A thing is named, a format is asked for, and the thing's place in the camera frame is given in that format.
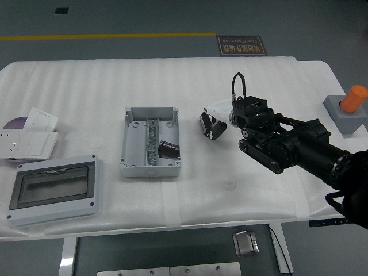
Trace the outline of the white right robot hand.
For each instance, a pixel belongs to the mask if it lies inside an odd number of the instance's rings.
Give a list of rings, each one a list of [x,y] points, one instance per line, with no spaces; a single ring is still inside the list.
[[[204,107],[200,115],[200,123],[204,135],[211,139],[218,139],[232,125],[233,109],[231,101],[220,101]]]

